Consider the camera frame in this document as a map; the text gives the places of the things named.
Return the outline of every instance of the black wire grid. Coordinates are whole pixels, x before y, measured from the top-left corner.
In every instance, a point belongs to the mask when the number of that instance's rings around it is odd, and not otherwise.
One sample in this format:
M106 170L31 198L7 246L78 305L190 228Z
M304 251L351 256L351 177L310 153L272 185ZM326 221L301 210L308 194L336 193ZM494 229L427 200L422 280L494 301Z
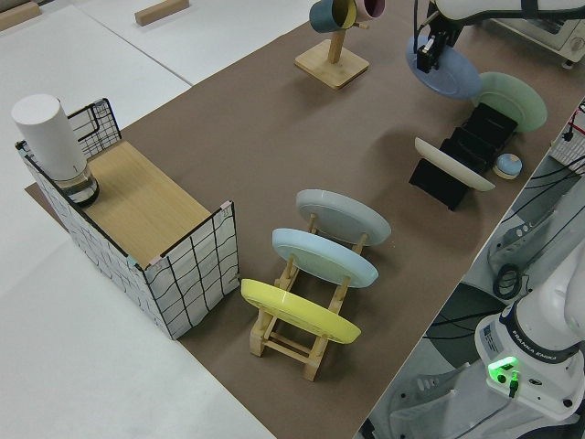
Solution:
M112 107L99 100L69 116L87 158L121 140ZM141 267L39 166L26 142L16 149L71 238L170 338L177 339L239 285L235 209L224 203L183 239Z

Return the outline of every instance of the light green plate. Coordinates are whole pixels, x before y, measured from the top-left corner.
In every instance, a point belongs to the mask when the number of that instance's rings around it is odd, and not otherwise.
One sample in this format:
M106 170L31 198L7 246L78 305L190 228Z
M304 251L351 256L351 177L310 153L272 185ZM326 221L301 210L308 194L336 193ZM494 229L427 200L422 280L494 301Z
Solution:
M496 71L487 71L480 77L482 90L472 97L473 105L484 103L516 121L519 133L534 131L547 121L547 105L525 82Z

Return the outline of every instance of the teal mug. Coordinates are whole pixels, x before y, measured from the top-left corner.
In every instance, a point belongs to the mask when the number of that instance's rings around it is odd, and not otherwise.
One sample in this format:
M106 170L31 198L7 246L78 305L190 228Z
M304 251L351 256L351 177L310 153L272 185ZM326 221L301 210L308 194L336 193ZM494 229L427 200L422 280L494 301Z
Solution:
M356 22L355 0L321 0L311 6L309 21L319 33L349 29Z

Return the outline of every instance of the yellow plate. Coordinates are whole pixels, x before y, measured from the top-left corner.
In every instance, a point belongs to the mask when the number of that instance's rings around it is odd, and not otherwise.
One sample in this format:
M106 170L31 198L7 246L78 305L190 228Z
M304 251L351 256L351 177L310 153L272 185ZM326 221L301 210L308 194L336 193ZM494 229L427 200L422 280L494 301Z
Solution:
M351 343L362 332L336 313L276 286L243 279L241 295L271 316L337 343Z

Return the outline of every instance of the pink mug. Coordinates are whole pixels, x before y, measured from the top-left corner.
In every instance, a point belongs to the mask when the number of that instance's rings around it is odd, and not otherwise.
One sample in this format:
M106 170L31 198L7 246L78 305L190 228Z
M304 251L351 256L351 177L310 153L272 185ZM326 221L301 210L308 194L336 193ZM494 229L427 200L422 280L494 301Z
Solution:
M386 0L356 0L356 7L356 22L361 23L381 16L386 7Z

